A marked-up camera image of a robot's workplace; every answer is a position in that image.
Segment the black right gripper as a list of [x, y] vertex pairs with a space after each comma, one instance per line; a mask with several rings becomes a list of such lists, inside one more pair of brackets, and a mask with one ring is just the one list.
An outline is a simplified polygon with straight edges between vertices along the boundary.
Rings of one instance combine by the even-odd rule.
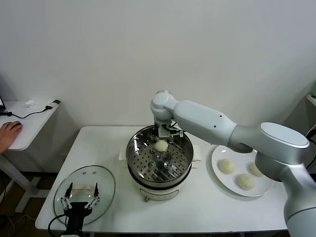
[[[158, 129], [158, 137], [160, 139], [167, 139], [168, 146], [171, 147], [173, 144], [173, 139], [170, 138], [171, 122], [169, 122], [169, 121], [167, 121], [167, 122], [155, 121], [155, 126]], [[152, 142], [152, 146], [154, 147], [156, 144], [156, 136], [153, 134], [151, 135], [151, 142]]]

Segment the bare person hand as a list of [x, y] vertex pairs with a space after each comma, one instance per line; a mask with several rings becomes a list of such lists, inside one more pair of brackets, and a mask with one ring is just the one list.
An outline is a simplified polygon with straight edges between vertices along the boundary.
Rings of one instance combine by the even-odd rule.
[[20, 134], [23, 125], [19, 121], [6, 122], [0, 127], [0, 153], [5, 152]]

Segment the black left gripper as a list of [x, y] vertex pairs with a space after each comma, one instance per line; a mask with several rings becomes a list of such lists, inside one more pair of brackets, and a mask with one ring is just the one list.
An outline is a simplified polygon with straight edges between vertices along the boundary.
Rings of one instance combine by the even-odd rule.
[[66, 224], [66, 230], [63, 232], [63, 236], [66, 237], [83, 237], [82, 231], [84, 219], [88, 216], [88, 210], [92, 209], [94, 205], [99, 201], [99, 189], [98, 183], [95, 184], [93, 193], [93, 199], [90, 202], [71, 202], [69, 201], [73, 183], [69, 185], [63, 197], [60, 198], [62, 203], [64, 214], [68, 218]]

